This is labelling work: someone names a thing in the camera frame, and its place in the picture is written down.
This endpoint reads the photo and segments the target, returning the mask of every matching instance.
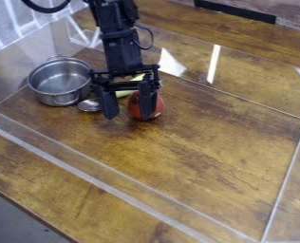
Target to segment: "black cable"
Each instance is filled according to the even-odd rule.
[[[148,50],[148,49],[150,49],[150,48],[153,47],[153,45],[154,45],[154,33],[153,33],[153,31],[152,31],[150,28],[142,26],[140,23],[136,23],[136,26],[137,26],[138,28],[142,28],[142,29],[148,30],[148,32],[149,32],[149,34],[150,34],[152,44],[150,44],[149,47],[144,47],[144,46],[140,44],[140,42],[138,42],[136,39],[133,39],[133,41],[134,41],[136,45],[138,46],[138,48],[140,48],[140,49],[144,49],[144,50]]]
[[[40,6],[38,4],[36,4],[32,0],[22,0],[22,2],[26,4],[26,6],[32,9],[34,9],[36,11],[40,11],[42,13],[56,13],[58,11],[61,11],[66,5],[70,3],[72,0],[65,0],[58,6],[56,6],[54,8],[45,8],[42,6]]]

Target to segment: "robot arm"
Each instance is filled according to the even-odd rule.
[[[159,89],[163,87],[160,79],[160,66],[145,65],[142,63],[141,50],[150,47],[142,47],[138,41],[138,7],[134,0],[84,0],[89,8],[98,27],[101,28],[101,39],[105,46],[105,55],[108,60],[108,70],[92,70],[90,77],[93,81],[92,89],[97,95],[105,117],[112,120],[120,114],[116,91],[138,90],[140,113],[142,119],[148,121],[156,112]],[[52,13],[62,10],[70,3],[70,0],[49,9],[42,8],[32,2],[22,2],[34,10]],[[118,77],[145,74],[140,82],[116,82]]]

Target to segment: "red apple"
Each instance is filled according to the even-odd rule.
[[[141,112],[140,112],[138,96],[140,96],[138,91],[136,91],[129,99],[128,110],[129,110],[133,118],[142,121],[142,116],[141,116]],[[163,114],[164,108],[165,108],[164,100],[163,100],[163,97],[159,95],[157,109],[156,109],[154,114],[150,117],[150,120],[156,119]]]

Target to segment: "stainless steel bowl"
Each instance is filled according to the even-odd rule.
[[[80,59],[57,57],[41,65],[29,76],[29,85],[38,100],[52,106],[68,106],[90,92],[90,66]]]

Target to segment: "floor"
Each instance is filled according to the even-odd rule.
[[[66,243],[56,232],[0,197],[0,243]]]

